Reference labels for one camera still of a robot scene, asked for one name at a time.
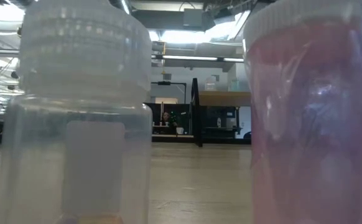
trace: white plastic cap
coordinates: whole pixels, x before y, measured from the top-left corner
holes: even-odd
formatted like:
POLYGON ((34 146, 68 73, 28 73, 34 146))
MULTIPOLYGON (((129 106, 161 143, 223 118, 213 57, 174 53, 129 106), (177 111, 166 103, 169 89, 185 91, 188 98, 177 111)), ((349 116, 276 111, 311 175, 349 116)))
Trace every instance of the white plastic cap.
POLYGON ((244 45, 249 49, 261 37, 307 19, 362 16, 362 0, 280 0, 259 11, 246 22, 244 45))
POLYGON ((22 27, 21 88, 145 100, 151 50, 148 30, 108 0, 40 0, 22 27))

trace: pink liquid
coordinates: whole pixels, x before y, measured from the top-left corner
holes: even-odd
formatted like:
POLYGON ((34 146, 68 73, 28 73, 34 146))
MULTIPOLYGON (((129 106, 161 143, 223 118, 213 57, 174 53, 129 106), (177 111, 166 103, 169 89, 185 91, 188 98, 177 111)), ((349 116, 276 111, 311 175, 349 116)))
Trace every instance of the pink liquid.
POLYGON ((362 21, 307 21, 256 41, 255 224, 362 224, 362 21))

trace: person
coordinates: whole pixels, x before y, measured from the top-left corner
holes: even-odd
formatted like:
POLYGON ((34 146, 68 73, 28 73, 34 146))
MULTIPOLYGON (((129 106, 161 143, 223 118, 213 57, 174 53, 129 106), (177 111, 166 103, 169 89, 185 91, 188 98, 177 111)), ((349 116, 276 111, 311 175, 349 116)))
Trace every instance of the person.
POLYGON ((168 112, 163 112, 162 120, 160 121, 162 125, 168 124, 169 128, 164 130, 164 134, 177 134, 177 123, 170 120, 170 114, 168 112))

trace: pink bottle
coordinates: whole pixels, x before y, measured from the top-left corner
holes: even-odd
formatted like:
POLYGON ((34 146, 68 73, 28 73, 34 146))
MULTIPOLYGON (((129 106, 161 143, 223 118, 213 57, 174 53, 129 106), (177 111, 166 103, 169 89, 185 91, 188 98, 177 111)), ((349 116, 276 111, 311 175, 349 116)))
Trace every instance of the pink bottle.
POLYGON ((278 1, 244 36, 254 224, 362 224, 362 1, 278 1))

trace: clear plastic bottle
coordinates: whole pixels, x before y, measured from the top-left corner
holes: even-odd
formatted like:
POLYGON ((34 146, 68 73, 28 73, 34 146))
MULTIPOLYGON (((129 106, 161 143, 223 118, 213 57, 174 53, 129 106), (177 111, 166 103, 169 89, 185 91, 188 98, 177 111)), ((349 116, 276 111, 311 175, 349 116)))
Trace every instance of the clear plastic bottle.
POLYGON ((147 223, 150 54, 147 29, 107 0, 28 8, 0 224, 147 223))

